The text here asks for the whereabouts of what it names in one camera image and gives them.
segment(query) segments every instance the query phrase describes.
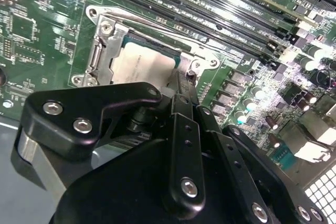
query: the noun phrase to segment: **capacitor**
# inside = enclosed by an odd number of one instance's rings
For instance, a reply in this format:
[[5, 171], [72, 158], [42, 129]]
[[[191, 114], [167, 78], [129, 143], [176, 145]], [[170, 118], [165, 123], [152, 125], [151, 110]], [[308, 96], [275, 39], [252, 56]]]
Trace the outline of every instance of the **capacitor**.
[[7, 83], [7, 75], [5, 71], [0, 68], [0, 87], [4, 86]]
[[242, 110], [237, 110], [235, 112], [235, 118], [236, 118], [238, 124], [244, 124], [247, 121], [247, 117]]
[[301, 101], [299, 101], [299, 102], [297, 103], [297, 106], [298, 106], [301, 110], [303, 110], [303, 111], [305, 111], [305, 112], [306, 112], [307, 110], [310, 109], [308, 103], [307, 103], [305, 100], [301, 100]]
[[279, 139], [272, 133], [268, 134], [268, 140], [273, 148], [279, 148], [281, 145]]
[[332, 61], [328, 64], [330, 70], [336, 71], [336, 61]]
[[310, 104], [314, 104], [317, 101], [317, 98], [312, 93], [310, 93], [310, 92], [307, 92], [303, 97]]
[[302, 68], [306, 69], [307, 71], [312, 71], [318, 68], [319, 63], [315, 60], [309, 59], [308, 57], [303, 57], [300, 60], [300, 65], [302, 66]]
[[251, 89], [251, 93], [253, 94], [254, 98], [258, 100], [261, 100], [266, 96], [265, 92], [259, 86], [254, 86]]
[[254, 101], [251, 98], [246, 98], [243, 101], [243, 105], [246, 107], [248, 111], [253, 111], [257, 108], [257, 105], [254, 103]]
[[279, 126], [277, 124], [277, 122], [273, 119], [272, 116], [268, 115], [265, 118], [265, 121], [267, 122], [267, 124], [271, 127], [272, 130], [276, 130]]
[[329, 53], [327, 51], [317, 46], [312, 46], [309, 48], [307, 54], [314, 57], [317, 61], [320, 61], [322, 58], [329, 57]]
[[277, 125], [280, 125], [280, 123], [282, 123], [283, 120], [284, 120], [284, 117], [282, 115], [278, 115], [276, 119]]

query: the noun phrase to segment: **motherboard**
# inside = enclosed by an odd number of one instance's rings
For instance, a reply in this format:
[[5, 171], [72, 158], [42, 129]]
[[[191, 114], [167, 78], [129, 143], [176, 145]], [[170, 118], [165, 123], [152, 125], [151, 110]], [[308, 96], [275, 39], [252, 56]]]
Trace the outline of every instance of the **motherboard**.
[[330, 157], [335, 55], [336, 0], [0, 0], [0, 114], [19, 120], [35, 91], [160, 88], [183, 71], [221, 127], [236, 124], [286, 170]]

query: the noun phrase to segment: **metal grille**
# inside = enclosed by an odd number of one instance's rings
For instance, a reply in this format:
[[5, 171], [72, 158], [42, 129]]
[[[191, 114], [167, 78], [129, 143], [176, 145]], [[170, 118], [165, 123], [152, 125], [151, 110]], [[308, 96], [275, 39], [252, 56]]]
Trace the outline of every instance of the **metal grille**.
[[336, 224], [336, 165], [318, 178], [305, 193], [327, 216], [330, 224]]

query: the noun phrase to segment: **silver screw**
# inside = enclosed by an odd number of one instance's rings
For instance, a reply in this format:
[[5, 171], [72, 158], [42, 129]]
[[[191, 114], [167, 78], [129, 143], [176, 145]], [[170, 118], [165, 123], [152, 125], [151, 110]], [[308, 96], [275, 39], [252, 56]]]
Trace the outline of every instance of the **silver screw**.
[[205, 113], [205, 114], [207, 114], [207, 115], [210, 115], [211, 113], [210, 113], [210, 110], [208, 110], [207, 108], [203, 108], [203, 112]]
[[82, 81], [78, 77], [74, 78], [74, 84], [80, 84], [81, 82]]
[[233, 133], [235, 133], [237, 136], [240, 135], [240, 132], [237, 128], [232, 128], [232, 130], [233, 130]]
[[63, 112], [63, 107], [57, 102], [46, 102], [43, 105], [43, 110], [49, 115], [59, 115]]
[[253, 203], [252, 205], [252, 211], [254, 215], [262, 222], [266, 223], [268, 220], [267, 214], [265, 210], [258, 204], [258, 203]]
[[74, 129], [79, 133], [88, 134], [92, 131], [92, 124], [86, 119], [77, 119], [73, 123]]
[[157, 95], [158, 93], [154, 89], [148, 89], [149, 94]]
[[108, 21], [103, 21], [100, 24], [101, 33], [104, 35], [110, 35], [113, 32], [113, 26]]
[[217, 61], [216, 60], [210, 61], [210, 66], [214, 67], [216, 65], [217, 65]]
[[12, 102], [11, 100], [5, 100], [2, 103], [2, 106], [5, 107], [6, 109], [10, 109], [14, 106], [14, 102]]
[[317, 212], [315, 209], [310, 208], [310, 211], [312, 212], [312, 214], [315, 216], [315, 218], [317, 218], [319, 221], [323, 221], [322, 216], [319, 214], [319, 212]]
[[298, 206], [298, 209], [303, 219], [305, 219], [306, 221], [310, 221], [309, 213], [301, 206]]
[[190, 179], [184, 179], [181, 181], [182, 191], [190, 198], [195, 198], [197, 196], [198, 190], [197, 186]]

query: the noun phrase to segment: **black mounting arm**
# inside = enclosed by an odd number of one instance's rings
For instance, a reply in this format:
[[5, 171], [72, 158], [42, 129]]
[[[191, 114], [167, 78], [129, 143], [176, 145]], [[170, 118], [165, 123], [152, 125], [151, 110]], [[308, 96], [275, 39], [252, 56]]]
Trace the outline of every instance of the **black mounting arm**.
[[[92, 168], [98, 146], [135, 140]], [[178, 73], [161, 93], [130, 83], [32, 94], [12, 163], [51, 191], [53, 224], [327, 223], [239, 128], [220, 130]]]

